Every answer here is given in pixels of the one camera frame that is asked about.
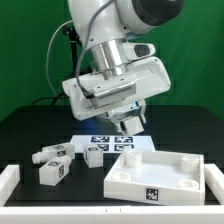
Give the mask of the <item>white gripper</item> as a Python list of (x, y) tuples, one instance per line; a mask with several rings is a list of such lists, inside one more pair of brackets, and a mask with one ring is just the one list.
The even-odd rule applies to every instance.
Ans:
[(90, 99), (84, 96), (75, 78), (64, 81), (62, 86), (70, 98), (73, 116), (85, 120), (107, 112), (107, 118), (121, 133), (121, 123), (111, 110), (134, 102), (134, 115), (145, 124), (144, 99), (168, 91), (171, 82), (163, 63), (156, 57), (132, 62), (127, 68), (126, 73), (109, 80), (105, 80), (101, 74), (81, 76), (81, 84), (93, 95)]

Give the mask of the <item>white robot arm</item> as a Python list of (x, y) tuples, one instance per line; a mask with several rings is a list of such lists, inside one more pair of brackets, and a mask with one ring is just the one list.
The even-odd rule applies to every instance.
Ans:
[(170, 89), (155, 47), (132, 40), (177, 17), (185, 0), (68, 0), (91, 72), (62, 83), (78, 120), (102, 115), (123, 135), (144, 131), (145, 99)]

